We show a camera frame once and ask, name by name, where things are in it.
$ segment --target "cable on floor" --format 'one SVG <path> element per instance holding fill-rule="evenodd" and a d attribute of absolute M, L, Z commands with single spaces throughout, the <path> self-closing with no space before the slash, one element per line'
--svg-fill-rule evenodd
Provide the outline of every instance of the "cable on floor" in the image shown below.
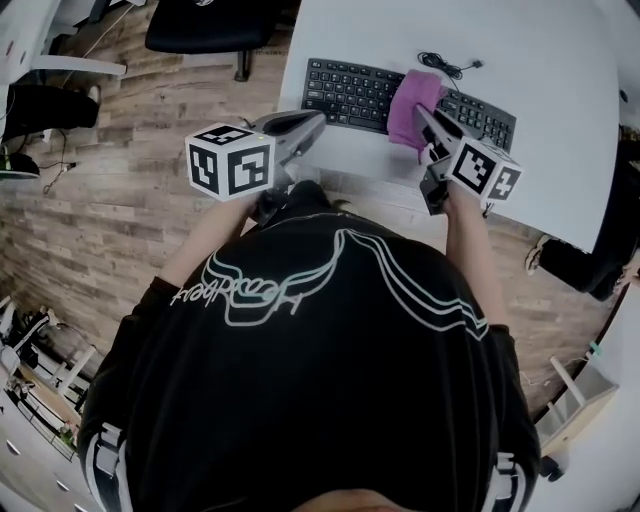
<path fill-rule="evenodd" d="M 53 181 L 51 183 L 49 183 L 48 185 L 45 185 L 44 188 L 42 189 L 42 193 L 45 196 L 49 192 L 51 192 L 51 189 L 58 182 L 58 180 L 60 179 L 60 176 L 62 176 L 68 170 L 68 169 L 65 169 L 65 167 L 64 167 L 64 152 L 65 152 L 65 149 L 67 149 L 67 136 L 65 135 L 65 133 L 61 129 L 57 128 L 57 130 L 60 132 L 60 134 L 64 138 L 64 142 L 62 143 L 62 156 L 60 157 L 60 162 L 56 162 L 56 164 L 53 164 L 53 165 L 57 165 L 57 163 L 60 163 L 60 171 L 58 172 L 56 177 L 53 178 Z"/>

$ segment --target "hand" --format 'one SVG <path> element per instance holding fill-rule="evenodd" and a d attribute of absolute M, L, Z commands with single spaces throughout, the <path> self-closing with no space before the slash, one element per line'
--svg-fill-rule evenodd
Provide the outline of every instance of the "hand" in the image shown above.
<path fill-rule="evenodd" d="M 482 215 L 480 199 L 467 192 L 462 185 L 449 181 L 447 183 L 447 192 L 449 197 L 444 203 L 444 212 L 447 216 Z"/>

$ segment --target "desk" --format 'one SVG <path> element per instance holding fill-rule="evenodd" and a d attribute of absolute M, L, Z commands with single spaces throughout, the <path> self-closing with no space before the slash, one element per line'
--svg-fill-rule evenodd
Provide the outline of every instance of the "desk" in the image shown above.
<path fill-rule="evenodd" d="M 495 211 L 591 251 L 616 153 L 618 80 L 599 11 L 584 0 L 303 0 L 279 109 L 300 108 L 307 60 L 405 73 L 420 51 L 481 59 L 460 89 L 517 117 L 511 153 L 527 173 Z M 443 84 L 451 86 L 448 78 Z M 417 187 L 415 152 L 328 127 L 300 163 Z"/>

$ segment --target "black keyboard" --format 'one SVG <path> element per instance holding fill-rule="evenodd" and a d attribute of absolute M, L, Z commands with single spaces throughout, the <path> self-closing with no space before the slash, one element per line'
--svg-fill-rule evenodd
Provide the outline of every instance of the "black keyboard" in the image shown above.
<path fill-rule="evenodd" d="M 329 125 L 388 135 L 391 100 L 403 79 L 403 74 L 370 66 L 309 59 L 302 108 L 322 110 Z M 473 136 L 486 135 L 496 146 L 511 149 L 516 118 L 504 110 L 448 88 L 438 110 L 466 125 Z"/>

